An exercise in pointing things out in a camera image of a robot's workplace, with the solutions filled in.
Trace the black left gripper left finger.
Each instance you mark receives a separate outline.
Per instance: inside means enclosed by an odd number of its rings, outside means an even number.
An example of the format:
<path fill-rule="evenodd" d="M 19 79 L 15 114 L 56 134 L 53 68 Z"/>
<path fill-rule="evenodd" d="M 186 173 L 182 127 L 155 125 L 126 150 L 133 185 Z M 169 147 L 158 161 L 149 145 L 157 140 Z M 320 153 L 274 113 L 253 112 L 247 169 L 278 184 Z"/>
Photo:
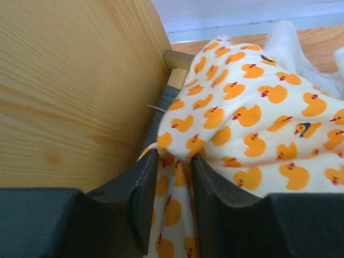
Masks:
<path fill-rule="evenodd" d="M 158 153 L 83 193 L 2 188 L 1 257 L 143 257 L 148 253 Z"/>

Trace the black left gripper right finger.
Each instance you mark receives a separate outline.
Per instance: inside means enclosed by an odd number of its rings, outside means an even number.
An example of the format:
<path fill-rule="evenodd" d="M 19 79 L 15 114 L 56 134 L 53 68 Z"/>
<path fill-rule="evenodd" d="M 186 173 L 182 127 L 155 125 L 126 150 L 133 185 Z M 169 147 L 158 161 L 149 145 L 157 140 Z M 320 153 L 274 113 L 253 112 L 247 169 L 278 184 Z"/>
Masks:
<path fill-rule="evenodd" d="M 192 159 L 200 257 L 343 257 L 343 195 L 256 197 Z"/>

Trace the duck print bed cover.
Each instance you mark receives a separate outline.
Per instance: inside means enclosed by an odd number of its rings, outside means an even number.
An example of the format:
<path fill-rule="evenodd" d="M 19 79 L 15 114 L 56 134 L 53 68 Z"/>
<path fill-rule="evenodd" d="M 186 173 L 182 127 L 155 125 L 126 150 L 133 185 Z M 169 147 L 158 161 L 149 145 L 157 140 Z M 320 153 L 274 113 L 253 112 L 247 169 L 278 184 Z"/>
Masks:
<path fill-rule="evenodd" d="M 198 257 L 196 155 L 254 197 L 343 193 L 343 80 L 318 72 L 288 21 L 265 48 L 214 39 L 147 149 L 159 154 L 147 255 Z"/>

